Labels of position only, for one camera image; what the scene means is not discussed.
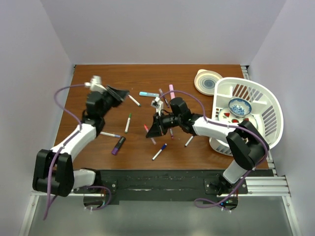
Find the pink marker pen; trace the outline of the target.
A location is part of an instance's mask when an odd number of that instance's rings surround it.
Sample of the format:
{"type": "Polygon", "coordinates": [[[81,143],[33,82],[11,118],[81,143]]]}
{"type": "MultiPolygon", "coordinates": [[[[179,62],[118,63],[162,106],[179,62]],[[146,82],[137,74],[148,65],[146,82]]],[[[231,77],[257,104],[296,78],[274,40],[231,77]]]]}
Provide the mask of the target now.
{"type": "MultiPolygon", "coordinates": [[[[147,127],[146,124],[144,124],[144,128],[145,128],[146,132],[148,133],[148,132],[149,132],[149,129],[148,129],[148,127],[147,127]]],[[[151,139],[151,141],[153,142],[154,145],[157,144],[154,138],[150,138],[150,139],[151,139]]]]}

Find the teal tip white marker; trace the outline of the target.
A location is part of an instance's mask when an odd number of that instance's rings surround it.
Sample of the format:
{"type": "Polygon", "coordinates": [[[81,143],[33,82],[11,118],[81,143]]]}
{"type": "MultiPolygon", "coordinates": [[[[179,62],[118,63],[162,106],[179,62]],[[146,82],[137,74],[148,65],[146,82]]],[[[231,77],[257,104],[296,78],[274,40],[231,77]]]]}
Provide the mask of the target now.
{"type": "Polygon", "coordinates": [[[130,94],[128,95],[128,97],[129,97],[138,107],[141,107],[141,104],[140,104],[135,98],[133,98],[130,94]]]}

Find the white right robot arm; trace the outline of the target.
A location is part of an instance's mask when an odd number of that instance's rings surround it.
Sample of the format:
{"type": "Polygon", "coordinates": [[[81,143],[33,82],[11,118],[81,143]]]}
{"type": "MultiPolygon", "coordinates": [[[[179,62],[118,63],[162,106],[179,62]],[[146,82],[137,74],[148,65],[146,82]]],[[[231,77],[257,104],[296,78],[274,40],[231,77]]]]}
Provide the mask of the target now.
{"type": "Polygon", "coordinates": [[[151,106],[156,112],[146,138],[164,136],[170,128],[180,127],[193,136],[205,136],[228,144],[234,160],[217,180],[210,183],[219,195],[231,193],[241,177],[256,167],[268,153],[268,144],[250,121],[237,125],[214,121],[192,113],[180,97],[171,100],[170,112],[164,110],[163,102],[158,97],[151,102],[151,106]]]}

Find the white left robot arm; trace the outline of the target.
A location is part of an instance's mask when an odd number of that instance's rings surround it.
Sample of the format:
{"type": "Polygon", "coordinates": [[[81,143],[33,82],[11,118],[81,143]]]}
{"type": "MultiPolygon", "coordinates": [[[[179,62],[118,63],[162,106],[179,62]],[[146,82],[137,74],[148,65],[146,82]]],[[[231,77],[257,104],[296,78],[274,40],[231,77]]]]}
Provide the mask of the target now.
{"type": "Polygon", "coordinates": [[[102,187],[99,171],[75,170],[73,161],[77,155],[96,139],[105,126],[104,116],[113,107],[118,107],[129,95],[129,90],[111,86],[90,85],[86,108],[74,131],[51,149],[37,153],[32,187],[48,195],[66,197],[73,189],[85,187],[91,193],[102,187]]]}

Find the dark purple gel pen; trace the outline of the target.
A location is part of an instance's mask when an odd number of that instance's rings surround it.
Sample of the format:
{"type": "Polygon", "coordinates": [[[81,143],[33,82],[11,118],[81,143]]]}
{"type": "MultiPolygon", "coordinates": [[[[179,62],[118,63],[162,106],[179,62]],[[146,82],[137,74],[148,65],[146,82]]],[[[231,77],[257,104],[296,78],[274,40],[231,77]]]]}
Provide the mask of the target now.
{"type": "Polygon", "coordinates": [[[168,101],[167,101],[165,95],[163,95],[164,93],[163,93],[162,89],[159,88],[158,90],[159,90],[160,96],[163,98],[164,102],[166,103],[167,108],[170,108],[170,105],[169,105],[169,103],[168,103],[168,101]]]}

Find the blue cap marker near front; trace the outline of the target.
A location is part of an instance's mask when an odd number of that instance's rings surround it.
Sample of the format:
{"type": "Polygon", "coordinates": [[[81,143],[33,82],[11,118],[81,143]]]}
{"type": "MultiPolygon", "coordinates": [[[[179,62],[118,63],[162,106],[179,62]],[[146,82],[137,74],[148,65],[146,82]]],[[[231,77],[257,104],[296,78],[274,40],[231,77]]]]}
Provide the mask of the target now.
{"type": "Polygon", "coordinates": [[[167,144],[164,144],[160,150],[153,156],[152,160],[154,161],[160,154],[161,152],[167,147],[167,144]]]}

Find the light blue highlighter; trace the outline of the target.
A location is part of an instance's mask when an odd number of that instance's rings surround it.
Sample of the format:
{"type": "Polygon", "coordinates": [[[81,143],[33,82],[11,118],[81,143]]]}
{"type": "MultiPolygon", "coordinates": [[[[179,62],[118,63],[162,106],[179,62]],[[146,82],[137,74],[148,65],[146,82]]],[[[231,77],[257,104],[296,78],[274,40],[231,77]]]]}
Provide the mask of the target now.
{"type": "Polygon", "coordinates": [[[144,91],[139,92],[139,95],[145,96],[145,97],[159,97],[158,93],[151,93],[151,92],[144,92],[144,91]]]}

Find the black cap whiteboard marker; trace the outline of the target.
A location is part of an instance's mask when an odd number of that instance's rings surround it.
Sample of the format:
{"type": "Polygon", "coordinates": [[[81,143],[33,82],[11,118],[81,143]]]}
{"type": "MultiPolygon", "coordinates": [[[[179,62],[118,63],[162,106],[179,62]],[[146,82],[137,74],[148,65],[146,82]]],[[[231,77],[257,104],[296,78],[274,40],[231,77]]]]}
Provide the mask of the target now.
{"type": "Polygon", "coordinates": [[[190,142],[193,140],[193,138],[194,138],[194,136],[192,135],[192,136],[187,140],[187,142],[185,143],[184,147],[187,147],[187,146],[190,144],[190,142]]]}

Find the pink highlighter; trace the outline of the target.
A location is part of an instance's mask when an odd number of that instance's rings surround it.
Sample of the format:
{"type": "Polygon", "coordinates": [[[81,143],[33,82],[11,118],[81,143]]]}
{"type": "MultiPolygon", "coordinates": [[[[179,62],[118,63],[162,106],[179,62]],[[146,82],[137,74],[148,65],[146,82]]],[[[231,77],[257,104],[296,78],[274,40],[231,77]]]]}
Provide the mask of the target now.
{"type": "Polygon", "coordinates": [[[172,84],[169,85],[169,91],[170,91],[170,98],[174,99],[175,98],[175,93],[174,93],[174,87],[172,84]]]}

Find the purple black highlighter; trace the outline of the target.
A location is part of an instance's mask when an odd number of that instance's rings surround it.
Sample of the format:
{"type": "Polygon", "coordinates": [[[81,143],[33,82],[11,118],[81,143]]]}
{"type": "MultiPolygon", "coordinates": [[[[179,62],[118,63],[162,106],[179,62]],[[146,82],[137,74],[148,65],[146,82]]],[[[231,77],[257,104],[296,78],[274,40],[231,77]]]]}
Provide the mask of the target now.
{"type": "Polygon", "coordinates": [[[113,155],[116,155],[119,152],[119,150],[121,149],[121,147],[125,141],[126,141],[126,137],[121,136],[120,139],[118,140],[118,142],[116,143],[116,145],[114,146],[114,148],[112,149],[111,153],[113,155]]]}

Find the cream plate with grey spiral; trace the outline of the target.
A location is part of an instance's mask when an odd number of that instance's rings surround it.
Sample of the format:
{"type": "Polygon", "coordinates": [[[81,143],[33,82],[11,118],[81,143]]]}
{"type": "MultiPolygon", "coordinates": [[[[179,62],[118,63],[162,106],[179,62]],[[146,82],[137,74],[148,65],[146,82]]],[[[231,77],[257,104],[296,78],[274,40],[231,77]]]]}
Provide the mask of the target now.
{"type": "Polygon", "coordinates": [[[194,79],[194,86],[201,94],[213,96],[215,85],[222,78],[217,72],[199,69],[194,79]]]}

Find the white watermelon pattern plate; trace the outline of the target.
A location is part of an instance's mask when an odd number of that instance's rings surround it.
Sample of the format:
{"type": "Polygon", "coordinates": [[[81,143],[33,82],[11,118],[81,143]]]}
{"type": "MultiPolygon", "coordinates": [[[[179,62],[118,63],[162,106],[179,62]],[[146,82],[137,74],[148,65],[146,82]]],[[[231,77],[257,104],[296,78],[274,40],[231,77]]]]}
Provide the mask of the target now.
{"type": "Polygon", "coordinates": [[[237,117],[230,112],[229,108],[221,109],[217,114],[217,119],[218,121],[227,124],[239,124],[243,121],[250,121],[255,128],[258,128],[257,121],[252,114],[244,117],[237,117]]]}

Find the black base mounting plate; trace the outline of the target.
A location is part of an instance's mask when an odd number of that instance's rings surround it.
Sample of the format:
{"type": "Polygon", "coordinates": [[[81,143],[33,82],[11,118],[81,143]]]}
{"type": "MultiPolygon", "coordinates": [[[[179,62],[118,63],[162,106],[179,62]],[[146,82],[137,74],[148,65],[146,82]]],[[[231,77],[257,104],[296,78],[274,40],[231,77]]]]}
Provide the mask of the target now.
{"type": "Polygon", "coordinates": [[[246,182],[235,184],[223,178],[222,170],[97,170],[91,186],[73,185],[69,176],[53,179],[51,193],[66,197],[76,194],[107,194],[113,205],[120,201],[216,200],[236,191],[247,194],[246,182]]]}

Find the blue floral ceramic bowl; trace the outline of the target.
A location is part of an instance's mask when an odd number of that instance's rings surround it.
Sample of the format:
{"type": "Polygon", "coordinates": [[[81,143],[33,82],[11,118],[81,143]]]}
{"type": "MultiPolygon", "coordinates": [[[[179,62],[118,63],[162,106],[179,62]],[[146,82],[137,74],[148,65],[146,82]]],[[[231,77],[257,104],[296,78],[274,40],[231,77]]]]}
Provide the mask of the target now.
{"type": "Polygon", "coordinates": [[[242,98],[233,98],[228,103],[230,112],[237,117],[244,117],[252,112],[250,102],[242,98]]]}

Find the aluminium frame rail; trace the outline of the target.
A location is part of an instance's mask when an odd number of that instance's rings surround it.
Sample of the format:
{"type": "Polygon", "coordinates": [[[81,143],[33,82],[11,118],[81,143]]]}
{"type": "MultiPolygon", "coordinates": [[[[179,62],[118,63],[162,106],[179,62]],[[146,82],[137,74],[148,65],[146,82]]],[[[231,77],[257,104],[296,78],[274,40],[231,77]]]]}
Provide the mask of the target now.
{"type": "MultiPolygon", "coordinates": [[[[275,196],[288,197],[291,196],[286,177],[246,177],[245,189],[246,193],[240,193],[239,196],[275,196]]],[[[46,196],[46,193],[32,191],[33,196],[46,196]]],[[[70,196],[96,196],[96,194],[83,193],[83,191],[73,191],[70,196]]]]}

